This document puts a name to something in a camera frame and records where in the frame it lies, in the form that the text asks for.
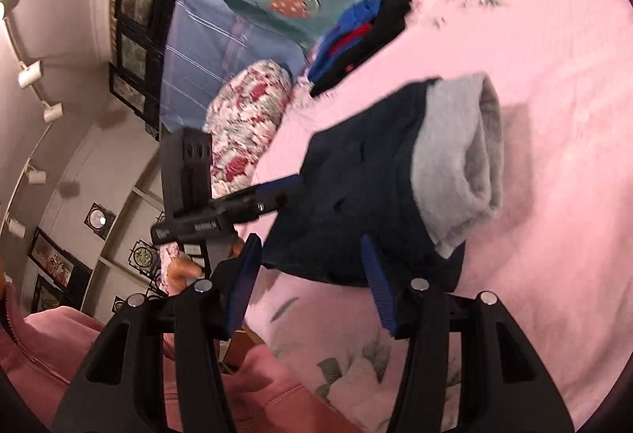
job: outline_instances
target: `track light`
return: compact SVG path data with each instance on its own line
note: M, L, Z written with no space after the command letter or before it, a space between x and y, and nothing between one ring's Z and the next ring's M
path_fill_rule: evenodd
M64 115L64 107L61 102L51 106L46 101L42 101L44 106L44 122L50 124Z
M24 224L21 224L17 219L11 217L10 215L6 218L6 224L9 228L9 232L18 238L24 238L24 235L27 234L27 229Z
M22 71L18 74L18 83L20 87L26 89L42 77L42 61L38 60L31 65L20 62Z
M0 0L0 19L4 20L8 13L13 10L20 0Z
M46 184L46 172L38 171L34 167L28 166L27 179L29 185L45 185Z

